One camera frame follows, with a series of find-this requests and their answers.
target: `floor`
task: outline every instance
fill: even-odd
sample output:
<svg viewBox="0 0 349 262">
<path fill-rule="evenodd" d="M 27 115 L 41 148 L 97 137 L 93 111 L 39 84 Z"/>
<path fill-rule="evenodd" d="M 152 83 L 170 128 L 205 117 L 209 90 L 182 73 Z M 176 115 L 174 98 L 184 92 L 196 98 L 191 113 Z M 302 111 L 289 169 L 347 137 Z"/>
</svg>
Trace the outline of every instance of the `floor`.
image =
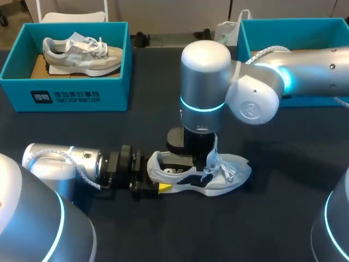
<svg viewBox="0 0 349 262">
<path fill-rule="evenodd" d="M 22 25 L 31 23 L 33 20 L 29 11 L 19 1 L 2 5 L 0 10 L 9 21 L 9 25 L 6 27 L 0 25 L 0 50 L 10 50 Z"/>
</svg>

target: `shoe tongue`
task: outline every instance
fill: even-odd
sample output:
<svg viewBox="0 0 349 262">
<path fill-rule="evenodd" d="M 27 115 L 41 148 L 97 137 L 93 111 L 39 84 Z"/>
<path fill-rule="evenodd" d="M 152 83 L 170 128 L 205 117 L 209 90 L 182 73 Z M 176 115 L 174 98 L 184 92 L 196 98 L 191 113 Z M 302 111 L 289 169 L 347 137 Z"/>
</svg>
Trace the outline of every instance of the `shoe tongue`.
<svg viewBox="0 0 349 262">
<path fill-rule="evenodd" d="M 85 51 L 91 51 L 95 49 L 95 46 L 89 46 L 86 43 L 79 42 L 79 41 L 74 41 L 74 40 L 67 40 L 67 43 L 65 44 L 65 51 L 68 52 L 71 47 L 78 47 L 79 49 L 85 50 Z"/>
<path fill-rule="evenodd" d="M 214 146 L 213 149 L 209 152 L 206 158 L 206 167 L 207 168 L 215 168 L 217 165 L 217 136 L 214 135 Z"/>
<path fill-rule="evenodd" d="M 85 42 L 86 37 L 84 37 L 81 34 L 78 34 L 76 32 L 74 32 L 74 34 L 72 34 L 68 40 L 74 40 L 74 41 L 78 41 L 78 42 Z"/>
</svg>

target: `blue cardboard box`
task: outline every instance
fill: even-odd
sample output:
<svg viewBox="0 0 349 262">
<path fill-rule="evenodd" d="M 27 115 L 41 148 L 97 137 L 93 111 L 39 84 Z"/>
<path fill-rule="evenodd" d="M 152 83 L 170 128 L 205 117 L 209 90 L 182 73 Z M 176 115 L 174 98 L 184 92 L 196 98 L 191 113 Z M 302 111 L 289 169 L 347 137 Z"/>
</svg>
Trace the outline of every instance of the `blue cardboard box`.
<svg viewBox="0 0 349 262">
<path fill-rule="evenodd" d="M 69 38 L 74 32 L 102 38 L 123 49 L 119 77 L 31 79 L 43 40 Z M 26 23 L 0 74 L 0 84 L 17 112 L 126 111 L 132 67 L 132 45 L 126 22 Z"/>
<path fill-rule="evenodd" d="M 238 36 L 238 59 L 246 62 L 252 51 L 273 45 L 290 50 L 349 46 L 349 27 L 342 18 L 243 20 Z M 280 106 L 338 106 L 331 98 L 292 96 Z"/>
</svg>

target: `black tabletop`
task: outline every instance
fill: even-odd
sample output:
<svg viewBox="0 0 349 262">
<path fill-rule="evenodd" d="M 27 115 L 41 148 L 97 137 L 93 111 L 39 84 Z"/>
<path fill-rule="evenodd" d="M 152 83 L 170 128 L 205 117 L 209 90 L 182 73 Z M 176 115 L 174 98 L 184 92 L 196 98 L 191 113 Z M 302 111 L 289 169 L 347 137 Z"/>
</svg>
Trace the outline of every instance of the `black tabletop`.
<svg viewBox="0 0 349 262">
<path fill-rule="evenodd" d="M 166 150 L 167 132 L 180 125 L 181 52 L 134 50 L 127 112 L 16 113 L 0 89 L 0 153 L 20 162 L 33 142 Z M 0 68 L 7 55 L 0 52 Z M 310 261 L 312 221 L 349 165 L 348 120 L 340 107 L 292 108 L 249 126 L 226 112 L 218 150 L 251 160 L 247 186 L 214 198 L 91 197 L 84 209 L 97 232 L 96 261 Z"/>
</svg>

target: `white sneaker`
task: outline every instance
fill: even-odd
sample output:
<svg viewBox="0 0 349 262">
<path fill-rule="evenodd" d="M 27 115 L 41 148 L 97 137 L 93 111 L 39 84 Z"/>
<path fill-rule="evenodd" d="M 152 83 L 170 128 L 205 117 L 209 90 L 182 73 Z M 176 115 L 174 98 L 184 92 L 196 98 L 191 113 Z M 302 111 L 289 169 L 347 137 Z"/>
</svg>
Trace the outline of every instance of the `white sneaker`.
<svg viewBox="0 0 349 262">
<path fill-rule="evenodd" d="M 62 41 L 45 38 L 43 54 L 50 65 L 50 74 L 83 73 L 102 76 L 121 66 L 123 50 L 108 46 L 101 38 L 96 41 L 94 38 L 74 33 Z"/>
<path fill-rule="evenodd" d="M 175 162 L 182 166 L 166 168 L 166 159 L 176 159 Z M 147 172 L 153 182 L 171 184 L 172 187 L 164 193 L 177 193 L 183 190 L 195 190 L 206 196 L 214 197 L 228 193 L 241 186 L 249 178 L 252 168 L 248 160 L 233 154 L 217 153 L 217 136 L 214 148 L 207 156 L 207 165 L 204 171 L 196 171 L 192 166 L 184 170 L 185 157 L 177 156 L 171 152 L 156 151 L 147 163 Z"/>
</svg>

